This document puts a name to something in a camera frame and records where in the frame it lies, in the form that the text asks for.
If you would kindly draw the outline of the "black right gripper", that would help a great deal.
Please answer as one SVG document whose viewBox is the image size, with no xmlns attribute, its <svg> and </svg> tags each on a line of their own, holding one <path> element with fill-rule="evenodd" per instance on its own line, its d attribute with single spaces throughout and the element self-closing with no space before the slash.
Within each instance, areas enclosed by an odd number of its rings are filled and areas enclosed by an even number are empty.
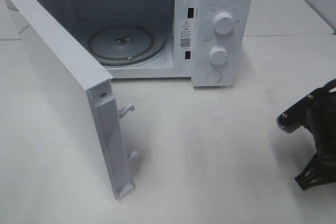
<svg viewBox="0 0 336 224">
<path fill-rule="evenodd" d="M 308 110 L 308 122 L 316 153 L 303 171 L 295 177 L 299 187 L 335 183 L 335 80 L 325 84 L 323 95 Z"/>
</svg>

